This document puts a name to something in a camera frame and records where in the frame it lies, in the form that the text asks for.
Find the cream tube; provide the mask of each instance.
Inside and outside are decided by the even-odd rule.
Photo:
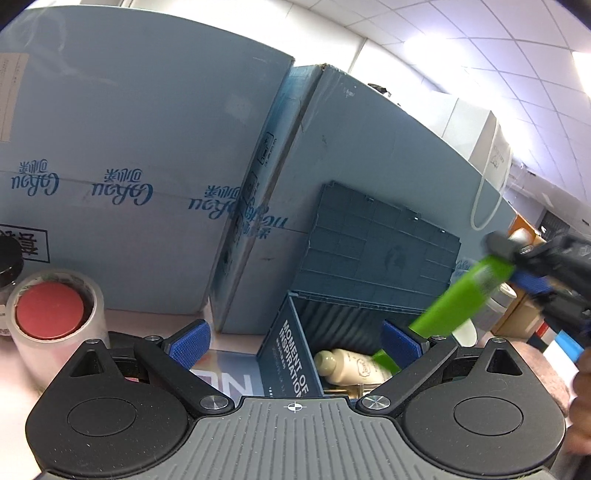
[[[333,385],[382,384],[392,374],[370,356],[335,348],[322,350],[314,356],[314,364],[321,377]]]

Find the plastic crate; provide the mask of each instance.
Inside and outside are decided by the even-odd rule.
[[[411,210],[325,185],[306,254],[258,353],[265,391],[322,395],[312,356],[375,353],[385,319],[410,323],[448,288],[459,249],[456,236]],[[301,384],[290,388],[293,359],[305,395]]]

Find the ceiling tile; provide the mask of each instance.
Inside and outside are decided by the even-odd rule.
[[[535,72],[513,40],[478,38],[472,41],[497,70],[535,77]]]
[[[513,75],[512,73],[501,73],[501,76],[509,84],[511,90],[515,92],[518,99],[546,108],[552,108],[550,97],[548,97],[542,82],[538,79]]]
[[[591,155],[591,126],[562,114],[560,115],[560,120],[569,138],[576,142],[589,143],[589,153]]]
[[[544,143],[554,159],[556,159],[557,155],[572,153],[572,150],[570,149],[570,141],[567,137],[557,134],[554,131],[546,130],[542,127],[538,127],[538,132],[544,139]]]
[[[519,100],[513,98],[500,98],[496,103],[498,111],[506,113],[511,118],[516,118],[524,122],[531,122],[530,116],[527,114]]]
[[[560,170],[560,175],[564,179],[565,190],[579,200],[586,201],[579,166],[572,154],[556,154],[554,159]]]
[[[558,185],[559,187],[564,188],[564,180],[558,168],[556,167],[554,160],[552,160],[551,158],[543,159],[536,156],[535,159],[538,162],[538,165],[540,165],[540,168],[542,169],[544,178],[554,183],[554,185]]]
[[[499,72],[492,70],[468,69],[468,73],[478,85],[487,91],[492,92],[493,95],[515,98],[513,91],[509,88],[505,79]]]
[[[558,114],[554,110],[548,110],[531,103],[523,103],[525,111],[529,114],[533,123],[542,128],[547,128],[555,132],[562,132],[562,124],[558,118]]]
[[[365,18],[384,14],[389,8],[378,0],[335,0],[339,5],[351,10]]]
[[[580,143],[571,140],[570,146],[573,149],[574,156],[577,157],[581,165],[589,166],[589,172],[591,173],[591,141]]]
[[[320,0],[311,10],[341,25],[351,25],[351,23],[363,20],[361,15],[347,10],[333,0]]]
[[[566,46],[542,0],[484,1],[514,38]]]
[[[543,83],[550,99],[560,113],[591,124],[591,105],[589,105],[589,97],[586,94],[554,83]]]
[[[315,6],[318,3],[318,0],[293,0],[296,5],[299,5],[304,8],[310,8]]]
[[[545,0],[545,3],[569,47],[576,51],[591,53],[591,32],[587,27],[556,0]]]
[[[427,35],[439,35],[444,38],[465,37],[445,15],[431,4],[412,5],[400,8],[396,12]]]
[[[542,80],[583,90],[570,50],[539,43],[517,43]]]
[[[543,156],[543,158],[550,158],[548,149],[545,147],[544,142],[538,133],[538,129],[533,123],[516,121],[516,126],[519,128],[520,132],[528,137],[528,140],[531,143],[530,150],[536,158],[539,156]]]
[[[362,35],[366,38],[371,38],[371,40],[380,45],[400,42],[399,38],[396,38],[394,35],[390,35],[388,32],[382,30],[376,24],[372,23],[371,20],[362,20],[361,22],[349,25],[348,28],[359,35]]]
[[[431,4],[468,37],[510,38],[490,10],[474,0],[436,0]]]
[[[390,7],[392,10],[397,8],[408,7],[409,5],[415,5],[423,3],[427,0],[380,0],[384,5]]]
[[[393,53],[394,55],[396,55],[399,59],[408,63],[410,66],[416,65],[416,62],[407,55],[406,49],[404,47],[404,43],[402,43],[402,42],[392,43],[392,44],[384,45],[383,47],[386,50],[388,50],[390,53]]]
[[[402,41],[407,41],[409,38],[416,37],[421,33],[396,12],[377,15],[376,17],[373,17],[371,21],[382,30],[385,30]]]
[[[462,67],[485,70],[495,69],[468,38],[450,38],[446,40],[446,45],[449,45],[457,52],[458,62]]]

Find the printed logo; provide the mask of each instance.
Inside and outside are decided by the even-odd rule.
[[[287,408],[287,410],[295,413],[296,411],[300,411],[302,408],[305,408],[305,406],[303,406],[302,404],[300,404],[298,402],[293,402],[283,408]]]
[[[217,220],[223,213],[232,213],[236,208],[236,200],[240,194],[240,187],[218,187],[209,185],[203,193],[203,198],[191,199],[189,210],[205,210],[211,220]]]
[[[365,361],[365,358],[357,359],[357,372],[360,377],[368,377],[371,374],[371,368]]]
[[[53,195],[60,185],[60,178],[55,172],[48,173],[48,162],[42,160],[22,161],[18,167],[19,175],[11,178],[12,190],[26,189],[29,197],[41,191]]]
[[[47,230],[0,223],[0,236],[11,236],[18,240],[25,260],[50,263]]]
[[[242,235],[265,239],[271,233],[272,228],[285,228],[288,221],[287,217],[267,215],[269,211],[268,206],[254,206],[253,195],[257,186],[258,180],[256,176],[249,176],[246,180],[244,193],[245,195],[249,195],[249,205],[246,207],[244,215],[242,213],[238,214],[234,221],[232,227],[234,243]],[[239,201],[239,195],[240,187],[209,185],[203,193],[202,198],[190,199],[189,210],[205,210],[209,212],[207,215],[209,219],[218,220],[224,213],[232,214],[234,212],[236,204]],[[257,230],[253,228],[253,223],[258,218],[261,218],[261,226]]]
[[[133,199],[135,205],[145,205],[152,198],[154,188],[150,183],[141,183],[140,168],[109,168],[102,183],[92,184],[94,196],[113,197],[113,205],[121,205],[127,198]]]

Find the green object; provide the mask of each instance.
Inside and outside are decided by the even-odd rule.
[[[392,375],[396,375],[398,372],[400,372],[400,367],[396,365],[396,362],[392,360],[383,350],[378,350],[375,352],[372,356],[372,359],[374,359],[374,362],[376,362],[378,365],[388,370]]]
[[[423,338],[449,336],[484,306],[491,293],[509,280],[514,269],[498,257],[483,258],[412,322],[410,329]]]

